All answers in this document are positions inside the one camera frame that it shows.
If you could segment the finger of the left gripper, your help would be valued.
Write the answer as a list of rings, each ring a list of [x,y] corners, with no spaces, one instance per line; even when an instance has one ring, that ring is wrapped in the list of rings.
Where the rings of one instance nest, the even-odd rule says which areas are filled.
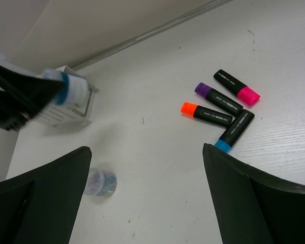
[[[64,90],[61,80],[22,74],[0,65],[0,128],[20,130]]]

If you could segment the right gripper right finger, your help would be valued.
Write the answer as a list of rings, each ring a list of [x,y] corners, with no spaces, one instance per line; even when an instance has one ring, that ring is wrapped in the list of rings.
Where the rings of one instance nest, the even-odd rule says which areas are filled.
[[[305,185],[203,146],[205,173],[223,243],[305,243]]]

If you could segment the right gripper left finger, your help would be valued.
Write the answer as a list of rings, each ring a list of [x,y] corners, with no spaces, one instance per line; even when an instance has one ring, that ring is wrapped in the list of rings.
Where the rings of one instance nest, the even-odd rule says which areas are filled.
[[[0,182],[0,243],[69,243],[92,152],[82,146]]]

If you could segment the blue white tape roll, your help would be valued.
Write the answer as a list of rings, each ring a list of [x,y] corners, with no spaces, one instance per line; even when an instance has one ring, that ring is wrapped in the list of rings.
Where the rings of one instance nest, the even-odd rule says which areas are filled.
[[[89,96],[89,86],[85,78],[53,69],[42,72],[44,79],[62,81],[65,87],[55,96],[52,103],[66,108],[83,107]]]

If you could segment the clear jar of paper clips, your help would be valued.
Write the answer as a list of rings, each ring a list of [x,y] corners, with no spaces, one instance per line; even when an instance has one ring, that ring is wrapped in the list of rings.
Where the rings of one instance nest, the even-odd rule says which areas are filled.
[[[113,173],[91,168],[88,172],[84,194],[88,196],[111,196],[117,187],[117,178]]]

